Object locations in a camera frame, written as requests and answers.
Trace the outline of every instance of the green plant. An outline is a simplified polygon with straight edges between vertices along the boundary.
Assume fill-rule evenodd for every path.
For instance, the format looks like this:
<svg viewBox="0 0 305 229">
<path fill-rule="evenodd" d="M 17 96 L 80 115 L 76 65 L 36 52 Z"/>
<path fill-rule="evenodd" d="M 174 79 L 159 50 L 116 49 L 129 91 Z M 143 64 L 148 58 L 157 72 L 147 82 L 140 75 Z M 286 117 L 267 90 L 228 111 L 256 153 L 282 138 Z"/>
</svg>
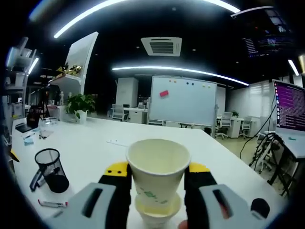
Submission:
<svg viewBox="0 0 305 229">
<path fill-rule="evenodd" d="M 237 111 L 232 111 L 232 116 L 237 117 L 239 116 L 239 113 Z"/>
<path fill-rule="evenodd" d="M 67 106 L 66 111 L 70 114 L 75 114 L 78 118 L 80 117 L 80 113 L 77 111 L 82 110 L 84 112 L 86 111 L 94 111 L 95 109 L 95 101 L 93 99 L 93 96 L 90 94 L 84 95 L 84 94 L 77 94 L 74 96 L 71 96 L 67 100 Z"/>
</svg>

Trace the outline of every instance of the white paper cup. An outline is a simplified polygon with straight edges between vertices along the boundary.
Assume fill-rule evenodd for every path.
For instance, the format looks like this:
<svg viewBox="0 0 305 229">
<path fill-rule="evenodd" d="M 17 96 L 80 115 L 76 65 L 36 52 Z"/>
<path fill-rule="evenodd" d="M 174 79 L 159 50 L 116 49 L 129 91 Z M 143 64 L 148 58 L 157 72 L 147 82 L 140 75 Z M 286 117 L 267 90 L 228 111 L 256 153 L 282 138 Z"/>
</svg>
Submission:
<svg viewBox="0 0 305 229">
<path fill-rule="evenodd" d="M 160 212 L 157 209 L 154 209 L 151 213 L 151 209 L 145 207 L 140 200 L 140 195 L 137 195 L 135 198 L 135 208 L 140 213 L 144 223 L 149 228 L 163 228 L 165 224 L 177 214 L 179 209 L 181 208 L 181 198 L 176 193 L 172 200 L 171 205 L 168 206 L 168 212 L 165 214 L 163 209 L 160 209 Z"/>
<path fill-rule="evenodd" d="M 126 156 L 141 203 L 152 208 L 167 207 L 190 164 L 188 150 L 173 141 L 147 139 L 132 144 Z"/>
</svg>

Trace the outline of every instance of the rack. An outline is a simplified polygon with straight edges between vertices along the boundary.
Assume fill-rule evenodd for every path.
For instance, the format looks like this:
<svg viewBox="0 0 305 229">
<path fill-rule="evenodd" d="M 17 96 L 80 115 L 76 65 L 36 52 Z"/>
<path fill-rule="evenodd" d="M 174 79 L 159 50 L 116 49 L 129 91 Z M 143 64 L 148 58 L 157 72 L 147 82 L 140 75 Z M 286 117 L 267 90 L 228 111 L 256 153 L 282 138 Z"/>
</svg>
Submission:
<svg viewBox="0 0 305 229">
<path fill-rule="evenodd" d="M 36 49 L 31 52 L 31 56 L 24 56 L 23 51 L 25 50 L 26 43 L 29 38 L 23 37 L 20 44 L 17 47 L 12 47 L 6 63 L 6 72 L 5 72 L 5 93 L 2 98 L 3 106 L 4 106 L 4 115 L 5 115 L 5 129 L 8 130 L 9 134 L 6 134 L 6 140 L 10 144 L 11 143 L 11 132 L 12 132 L 12 123 L 14 119 L 24 118 L 25 117 L 25 100 L 26 100 L 26 89 L 28 83 L 28 72 L 31 65 L 34 62 L 36 57 Z M 16 85 L 17 76 L 23 77 L 22 81 Z M 12 98 L 21 97 L 21 113 L 18 115 L 13 115 L 13 105 L 16 101 Z"/>
<path fill-rule="evenodd" d="M 78 94 L 81 90 L 81 78 L 74 75 L 69 75 L 65 73 L 61 73 L 49 81 L 50 85 L 57 85 L 64 91 L 64 99 L 66 100 L 68 97 L 68 93 Z"/>
</svg>

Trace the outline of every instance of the pen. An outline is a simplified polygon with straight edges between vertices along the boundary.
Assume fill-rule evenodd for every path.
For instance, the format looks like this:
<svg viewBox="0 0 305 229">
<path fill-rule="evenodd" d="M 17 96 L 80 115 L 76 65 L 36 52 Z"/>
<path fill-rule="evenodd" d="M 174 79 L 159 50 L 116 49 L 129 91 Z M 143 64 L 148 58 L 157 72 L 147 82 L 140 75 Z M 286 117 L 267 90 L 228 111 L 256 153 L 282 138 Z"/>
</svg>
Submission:
<svg viewBox="0 0 305 229">
<path fill-rule="evenodd" d="M 56 202 L 50 202 L 50 201 L 43 201 L 38 199 L 38 203 L 41 206 L 51 207 L 51 208 L 66 208 L 68 206 L 68 202 L 64 203 L 56 203 Z"/>
<path fill-rule="evenodd" d="M 33 135 L 35 135 L 35 133 L 33 133 L 33 134 L 29 135 L 29 136 L 26 136 L 26 137 L 24 137 L 23 139 L 26 139 L 26 138 L 31 137 L 31 136 L 33 136 Z"/>
</svg>

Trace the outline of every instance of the computer screen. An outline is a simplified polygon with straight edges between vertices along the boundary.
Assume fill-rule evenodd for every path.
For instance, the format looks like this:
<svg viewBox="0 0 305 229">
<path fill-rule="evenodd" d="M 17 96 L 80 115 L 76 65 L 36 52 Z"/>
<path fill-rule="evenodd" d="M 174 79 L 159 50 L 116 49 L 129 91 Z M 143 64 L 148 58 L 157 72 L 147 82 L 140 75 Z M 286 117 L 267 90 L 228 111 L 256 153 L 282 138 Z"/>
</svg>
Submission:
<svg viewBox="0 0 305 229">
<path fill-rule="evenodd" d="M 295 50 L 293 31 L 273 9 L 260 9 L 233 17 L 248 57 L 290 56 Z"/>
<path fill-rule="evenodd" d="M 305 131 L 305 89 L 274 81 L 277 122 L 280 128 Z"/>
</svg>

